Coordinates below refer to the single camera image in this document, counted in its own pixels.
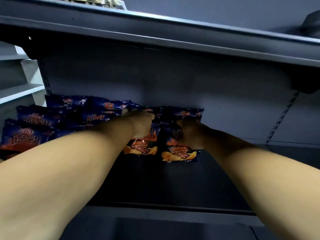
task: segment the shelf lip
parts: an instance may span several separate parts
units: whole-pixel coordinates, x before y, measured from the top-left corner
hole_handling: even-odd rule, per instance
[[[9,102],[11,100],[26,96],[28,94],[38,92],[45,88],[41,84],[23,84],[12,88],[0,90],[0,104]]]
[[[0,0],[0,23],[320,67],[320,39],[66,1]]]
[[[24,59],[29,59],[29,57],[27,55],[5,55],[5,56],[1,56],[0,55],[0,61],[3,60],[24,60]]]

